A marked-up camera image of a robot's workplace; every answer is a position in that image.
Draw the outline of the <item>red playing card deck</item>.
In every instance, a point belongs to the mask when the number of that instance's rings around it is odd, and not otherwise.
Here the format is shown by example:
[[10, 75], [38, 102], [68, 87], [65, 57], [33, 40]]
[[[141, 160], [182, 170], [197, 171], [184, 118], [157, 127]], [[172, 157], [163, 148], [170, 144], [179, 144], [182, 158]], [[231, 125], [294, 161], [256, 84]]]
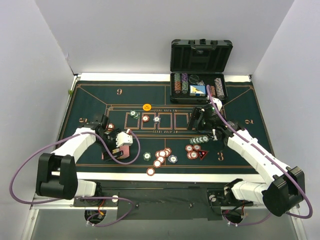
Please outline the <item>red playing card deck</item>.
[[[114, 149], [112, 151], [112, 154], [117, 160], [126, 159], [130, 156], [130, 147], [128, 145], [123, 145], [119, 148]], [[110, 161], [112, 158], [107, 152], [105, 152], [102, 153], [101, 159], [103, 161]]]

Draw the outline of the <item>moved green chip stack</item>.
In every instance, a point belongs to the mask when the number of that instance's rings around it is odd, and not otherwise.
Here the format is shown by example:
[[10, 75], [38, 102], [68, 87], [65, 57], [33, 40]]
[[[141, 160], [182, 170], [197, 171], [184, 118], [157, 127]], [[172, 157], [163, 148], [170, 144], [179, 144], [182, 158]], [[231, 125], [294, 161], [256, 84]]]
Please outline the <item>moved green chip stack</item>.
[[192, 137], [189, 142], [192, 145], [197, 145], [197, 144], [203, 144], [207, 143], [209, 141], [209, 138], [207, 136], [196, 136]]

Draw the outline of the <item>green chips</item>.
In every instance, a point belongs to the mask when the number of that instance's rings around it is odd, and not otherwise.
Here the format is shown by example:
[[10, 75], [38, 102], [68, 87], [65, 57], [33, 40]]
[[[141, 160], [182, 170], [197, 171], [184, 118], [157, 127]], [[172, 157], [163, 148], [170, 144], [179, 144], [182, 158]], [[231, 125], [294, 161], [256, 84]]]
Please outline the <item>green chips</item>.
[[129, 112], [129, 115], [133, 118], [133, 119], [139, 119], [140, 118], [140, 113], [138, 111], [135, 110], [131, 110]]

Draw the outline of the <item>moved red chip group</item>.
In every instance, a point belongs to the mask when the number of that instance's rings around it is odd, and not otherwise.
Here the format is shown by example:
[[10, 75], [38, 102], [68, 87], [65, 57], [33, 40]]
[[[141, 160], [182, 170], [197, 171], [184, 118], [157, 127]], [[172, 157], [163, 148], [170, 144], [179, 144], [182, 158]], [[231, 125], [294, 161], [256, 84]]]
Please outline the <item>moved red chip group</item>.
[[199, 150], [201, 150], [201, 146], [199, 144], [188, 144], [185, 146], [185, 150], [187, 152], [187, 158], [190, 160], [194, 160], [199, 156]]

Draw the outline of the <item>green poker chip stack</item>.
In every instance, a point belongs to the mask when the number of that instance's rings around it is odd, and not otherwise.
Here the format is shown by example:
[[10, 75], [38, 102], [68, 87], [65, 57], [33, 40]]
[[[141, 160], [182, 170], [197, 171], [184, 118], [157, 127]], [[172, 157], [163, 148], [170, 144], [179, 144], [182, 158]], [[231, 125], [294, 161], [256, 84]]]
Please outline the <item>green poker chip stack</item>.
[[143, 160], [144, 160], [144, 161], [148, 162], [148, 161], [150, 161], [151, 159], [152, 159], [152, 154], [151, 154], [150, 152], [145, 152], [145, 153], [143, 154]]

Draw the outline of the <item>orange big blind button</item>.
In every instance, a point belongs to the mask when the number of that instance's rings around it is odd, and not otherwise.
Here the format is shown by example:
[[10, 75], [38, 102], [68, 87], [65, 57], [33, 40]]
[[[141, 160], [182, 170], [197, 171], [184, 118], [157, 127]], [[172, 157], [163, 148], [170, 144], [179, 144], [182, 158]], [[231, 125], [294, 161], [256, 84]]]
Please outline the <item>orange big blind button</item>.
[[145, 112], [148, 112], [152, 109], [152, 106], [149, 104], [149, 103], [145, 103], [143, 106], [142, 106], [142, 109], [145, 111]]

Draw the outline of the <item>blue poker chip stack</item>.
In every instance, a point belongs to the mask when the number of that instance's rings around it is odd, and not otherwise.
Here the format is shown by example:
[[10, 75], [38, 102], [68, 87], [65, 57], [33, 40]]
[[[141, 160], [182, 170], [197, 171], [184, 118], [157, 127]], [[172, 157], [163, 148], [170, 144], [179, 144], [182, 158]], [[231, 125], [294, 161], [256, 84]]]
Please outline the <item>blue poker chip stack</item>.
[[172, 163], [172, 164], [175, 164], [175, 163], [178, 161], [178, 158], [177, 158], [177, 156], [175, 156], [175, 155], [170, 155], [170, 156], [168, 157], [168, 161], [169, 161], [170, 163]]

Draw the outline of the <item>red poker chip stack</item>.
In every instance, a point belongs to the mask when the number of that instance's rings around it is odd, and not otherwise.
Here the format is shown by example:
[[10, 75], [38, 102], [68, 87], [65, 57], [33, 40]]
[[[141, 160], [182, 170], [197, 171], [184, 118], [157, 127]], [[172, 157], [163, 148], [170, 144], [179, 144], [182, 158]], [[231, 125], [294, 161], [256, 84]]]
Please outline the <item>red poker chip stack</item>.
[[169, 147], [166, 147], [162, 150], [159, 150], [155, 153], [156, 159], [153, 162], [155, 168], [159, 168], [162, 165], [166, 165], [166, 159], [172, 153], [172, 150]]

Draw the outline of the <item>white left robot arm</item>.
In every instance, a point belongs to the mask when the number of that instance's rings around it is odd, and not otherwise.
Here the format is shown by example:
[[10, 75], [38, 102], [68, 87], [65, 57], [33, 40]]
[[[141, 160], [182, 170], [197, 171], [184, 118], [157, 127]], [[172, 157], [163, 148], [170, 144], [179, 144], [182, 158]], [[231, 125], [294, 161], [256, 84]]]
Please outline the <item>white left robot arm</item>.
[[102, 148], [102, 153], [111, 153], [114, 158], [123, 152], [117, 150], [117, 137], [123, 133], [119, 128], [110, 128], [110, 120], [103, 115], [100, 122], [86, 122], [78, 127], [63, 145], [51, 153], [43, 153], [38, 159], [35, 192], [42, 197], [71, 200], [85, 197], [92, 206], [99, 205], [103, 193], [98, 183], [78, 179], [76, 162], [93, 144]]

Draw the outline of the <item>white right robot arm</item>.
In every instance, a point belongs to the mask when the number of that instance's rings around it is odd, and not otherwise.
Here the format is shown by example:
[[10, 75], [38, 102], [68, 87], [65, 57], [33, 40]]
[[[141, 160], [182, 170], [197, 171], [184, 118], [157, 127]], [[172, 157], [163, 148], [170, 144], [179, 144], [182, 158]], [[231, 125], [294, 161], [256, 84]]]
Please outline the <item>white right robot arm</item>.
[[188, 130], [204, 136], [192, 141], [223, 141], [239, 154], [263, 178], [263, 183], [237, 178], [224, 187], [224, 201], [230, 205], [248, 201], [265, 205], [275, 216], [287, 214], [302, 202], [305, 194], [305, 174], [299, 167], [291, 168], [264, 149], [258, 140], [235, 121], [226, 121], [211, 104], [193, 108]]

